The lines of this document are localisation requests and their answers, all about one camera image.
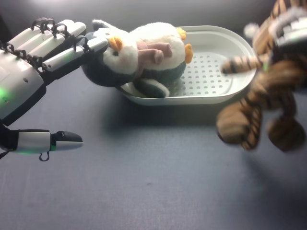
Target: stuffed animal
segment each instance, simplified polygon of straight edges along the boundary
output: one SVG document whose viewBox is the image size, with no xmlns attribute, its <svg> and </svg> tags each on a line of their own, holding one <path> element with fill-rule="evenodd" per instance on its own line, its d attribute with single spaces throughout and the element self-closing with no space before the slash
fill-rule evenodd
<svg viewBox="0 0 307 230">
<path fill-rule="evenodd" d="M 222 72 L 234 74 L 258 69 L 249 93 L 239 102 L 220 112 L 217 131 L 228 144 L 240 144 L 245 150 L 257 147 L 260 139 L 262 110 L 282 109 L 283 114 L 269 122 L 271 142 L 282 151 L 295 150 L 305 142 L 305 132 L 295 120 L 296 104 L 292 91 L 304 87 L 307 77 L 307 40 L 296 49 L 280 49 L 278 42 L 300 36 L 287 31 L 303 29 L 295 23 L 307 16 L 307 0 L 278 0 L 271 16 L 261 25 L 248 25 L 246 35 L 253 36 L 256 57 L 236 57 L 222 66 Z M 288 46 L 295 46 L 292 39 Z"/>
<path fill-rule="evenodd" d="M 192 46 L 183 43 L 187 33 L 168 23 L 147 24 L 129 33 L 101 20 L 92 23 L 94 32 L 86 37 L 108 39 L 106 51 L 82 66 L 86 76 L 98 85 L 119 87 L 133 82 L 147 97 L 168 97 L 168 87 L 192 61 Z"/>
</svg>

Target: table surface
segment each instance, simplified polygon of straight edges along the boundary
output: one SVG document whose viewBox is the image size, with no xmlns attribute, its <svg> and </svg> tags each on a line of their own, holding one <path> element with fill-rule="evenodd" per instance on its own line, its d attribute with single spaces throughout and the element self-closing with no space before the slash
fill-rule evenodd
<svg viewBox="0 0 307 230">
<path fill-rule="evenodd" d="M 8 24 L 20 27 L 24 14 L 32 21 L 29 11 L 9 16 L 8 2 L 0 11 Z M 28 10 L 36 6 L 34 18 L 45 16 L 37 11 L 46 1 L 26 2 Z M 217 137 L 218 112 L 240 96 L 216 105 L 142 107 L 92 84 L 81 69 L 55 81 L 11 128 L 67 130 L 84 146 L 51 153 L 48 162 L 3 158 L 1 229 L 307 229 L 307 148 L 285 155 L 265 131 L 254 152 Z M 307 96 L 296 99 L 297 119 L 307 127 Z M 267 113 L 264 123 L 275 116 Z"/>
</svg>

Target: white plastic basket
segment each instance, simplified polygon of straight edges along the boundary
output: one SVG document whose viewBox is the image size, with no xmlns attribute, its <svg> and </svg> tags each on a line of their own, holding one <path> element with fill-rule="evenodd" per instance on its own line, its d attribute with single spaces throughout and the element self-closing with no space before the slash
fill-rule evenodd
<svg viewBox="0 0 307 230">
<path fill-rule="evenodd" d="M 181 78 L 170 87 L 170 97 L 146 98 L 132 83 L 119 88 L 131 101 L 141 105 L 216 104 L 242 91 L 255 70 L 224 75 L 222 63 L 234 56 L 255 56 L 250 45 L 236 33 L 216 26 L 187 26 L 185 43 L 192 44 L 194 57 Z"/>
</svg>

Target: robotic hand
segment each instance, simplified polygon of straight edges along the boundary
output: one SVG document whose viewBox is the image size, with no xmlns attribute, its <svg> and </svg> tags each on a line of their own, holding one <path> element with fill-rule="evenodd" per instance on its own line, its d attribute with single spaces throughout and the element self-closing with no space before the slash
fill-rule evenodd
<svg viewBox="0 0 307 230">
<path fill-rule="evenodd" d="M 47 161 L 49 152 L 70 150 L 83 145 L 74 133 L 7 128 L 25 114 L 46 93 L 46 86 L 91 61 L 107 48 L 105 38 L 87 42 L 86 26 L 64 20 L 58 24 L 40 18 L 3 44 L 0 42 L 0 148 L 8 152 L 40 153 Z M 42 160 L 42 153 L 48 157 Z"/>
</svg>

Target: tiger plush toy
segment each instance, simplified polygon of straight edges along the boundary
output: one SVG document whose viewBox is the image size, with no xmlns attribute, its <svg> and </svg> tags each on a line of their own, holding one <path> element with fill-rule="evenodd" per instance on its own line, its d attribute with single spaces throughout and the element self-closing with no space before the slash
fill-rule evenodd
<svg viewBox="0 0 307 230">
<path fill-rule="evenodd" d="M 249 93 L 219 113 L 216 125 L 222 141 L 240 144 L 245 150 L 255 149 L 260 139 L 262 110 L 282 109 L 283 114 L 267 125 L 271 142 L 282 151 L 303 145 L 306 135 L 295 120 L 292 91 L 306 85 L 307 39 L 300 37 L 307 29 L 305 22 L 307 0 L 277 0 L 260 28 L 246 26 L 245 34 L 253 37 L 257 56 L 230 59 L 223 64 L 222 72 L 259 71 Z"/>
</svg>

